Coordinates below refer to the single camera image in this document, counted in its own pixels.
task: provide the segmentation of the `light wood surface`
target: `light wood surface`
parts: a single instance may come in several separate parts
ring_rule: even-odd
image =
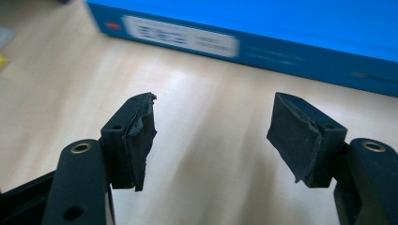
[[[144,92],[158,134],[143,192],[115,190],[117,224],[338,224],[328,189],[295,184],[266,139],[275,92],[306,99],[364,137],[398,148],[398,99],[100,34],[84,2],[0,0],[0,188],[55,169]]]

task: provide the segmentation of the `worn rubber pad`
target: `worn rubber pad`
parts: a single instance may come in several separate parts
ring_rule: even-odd
[[[307,101],[276,93],[267,138],[284,162],[309,188],[327,188],[333,151],[344,145],[347,129]]]
[[[131,97],[101,130],[101,144],[110,158],[112,188],[144,187],[146,157],[157,133],[153,116],[156,96]]]

